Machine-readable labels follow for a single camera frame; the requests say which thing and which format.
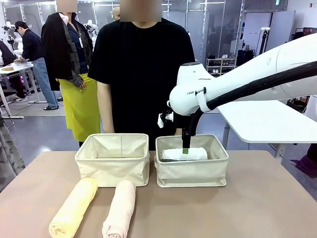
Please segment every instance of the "beige fabric basket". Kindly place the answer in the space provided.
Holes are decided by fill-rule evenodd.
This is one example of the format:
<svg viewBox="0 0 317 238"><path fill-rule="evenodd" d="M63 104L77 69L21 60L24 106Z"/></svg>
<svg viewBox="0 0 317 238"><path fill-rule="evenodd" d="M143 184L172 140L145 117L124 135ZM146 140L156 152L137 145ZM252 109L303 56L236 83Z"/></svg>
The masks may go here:
<svg viewBox="0 0 317 238"><path fill-rule="evenodd" d="M149 137L145 134L93 134L75 155L81 178L99 187L116 187L122 180L146 186L149 182Z"/></svg>
<svg viewBox="0 0 317 238"><path fill-rule="evenodd" d="M228 154L214 135L191 138L191 147L203 147L208 160L162 162L162 150L182 148L181 136L164 136L156 140L155 166L160 187L225 186Z"/></svg>

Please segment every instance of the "white table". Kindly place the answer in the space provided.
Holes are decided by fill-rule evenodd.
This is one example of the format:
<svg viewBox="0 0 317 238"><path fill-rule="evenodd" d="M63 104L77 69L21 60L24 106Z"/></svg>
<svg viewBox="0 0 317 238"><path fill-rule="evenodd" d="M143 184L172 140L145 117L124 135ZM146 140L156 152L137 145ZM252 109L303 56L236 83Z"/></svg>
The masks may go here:
<svg viewBox="0 0 317 238"><path fill-rule="evenodd" d="M35 81L34 81L34 78L33 78L33 74L32 74L32 71L31 71L31 68L33 67L32 63L30 63L30 62L28 62L26 64L12 63L12 64L7 65L6 67L13 67L13 70L3 71L2 69L0 69L0 80L5 79L7 77L7 75L10 74L10 73L16 73L14 75L11 75L11 77L15 76L15 75L22 75L23 80L24 80L24 85L25 85L26 89L29 90L29 86L28 86L28 83L27 83L27 80L26 80L26 74L28 74L29 79L31 80L31 83L32 83L32 86L33 86L33 89L34 89L34 93L35 93L35 95L36 95L36 97L38 99L35 102L31 101L29 103L46 103L44 101L40 101L39 93L37 91L37 88L36 88L36 85L35 85ZM3 105L5 107L5 110L6 110L7 114L8 114L8 117L3 117L3 118L23 119L24 118L23 116L14 116L13 117L11 115L10 108L8 106L8 102L6 101L6 98L4 96L4 93L3 93L1 85L0 85L0 95L1 95L1 98L2 98L2 101L3 101Z"/></svg>
<svg viewBox="0 0 317 238"><path fill-rule="evenodd" d="M278 144L275 157L279 161L286 144L317 143L317 122L279 101L231 102L218 109L226 120L225 149L230 128L247 143Z"/></svg>

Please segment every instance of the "black t-shirt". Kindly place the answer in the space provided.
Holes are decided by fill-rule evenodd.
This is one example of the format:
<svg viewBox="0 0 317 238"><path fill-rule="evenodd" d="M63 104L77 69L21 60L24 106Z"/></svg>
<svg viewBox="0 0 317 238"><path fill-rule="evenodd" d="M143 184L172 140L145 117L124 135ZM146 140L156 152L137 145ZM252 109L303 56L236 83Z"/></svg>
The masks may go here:
<svg viewBox="0 0 317 238"><path fill-rule="evenodd" d="M114 131L148 134L150 149L157 137L175 134L172 125L159 128L159 113L168 109L180 66L194 61L188 33L168 20L146 29L132 22L105 25L89 77L110 85Z"/></svg>

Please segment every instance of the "brown object on desk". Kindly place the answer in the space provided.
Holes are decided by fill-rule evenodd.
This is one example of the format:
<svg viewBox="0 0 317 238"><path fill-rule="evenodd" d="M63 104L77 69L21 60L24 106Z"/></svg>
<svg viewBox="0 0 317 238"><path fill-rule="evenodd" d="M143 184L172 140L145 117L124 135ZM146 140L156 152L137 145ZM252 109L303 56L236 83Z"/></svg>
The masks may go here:
<svg viewBox="0 0 317 238"><path fill-rule="evenodd" d="M2 71L14 71L13 67L4 67L1 68Z"/></svg>
<svg viewBox="0 0 317 238"><path fill-rule="evenodd" d="M268 152L228 154L225 187L160 188L152 160L128 238L316 238L317 203ZM74 156L42 153L0 193L1 238L50 238L50 221L80 179ZM75 238L103 237L113 195L97 190Z"/></svg>

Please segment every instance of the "rolled towel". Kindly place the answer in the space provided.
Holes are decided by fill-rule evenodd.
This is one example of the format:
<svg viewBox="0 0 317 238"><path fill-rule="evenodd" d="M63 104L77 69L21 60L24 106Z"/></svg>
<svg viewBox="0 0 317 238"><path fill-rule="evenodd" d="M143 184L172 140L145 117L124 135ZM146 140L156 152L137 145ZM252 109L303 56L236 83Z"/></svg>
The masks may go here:
<svg viewBox="0 0 317 238"><path fill-rule="evenodd" d="M92 178L83 178L75 185L49 225L51 237L73 238L75 236L97 189L97 182Z"/></svg>
<svg viewBox="0 0 317 238"><path fill-rule="evenodd" d="M183 154L183 149L169 149L162 151L162 162L207 160L207 151L200 148L189 148L188 154Z"/></svg>
<svg viewBox="0 0 317 238"><path fill-rule="evenodd" d="M103 225L104 238L126 238L134 211L135 185L127 180L115 188L109 214Z"/></svg>

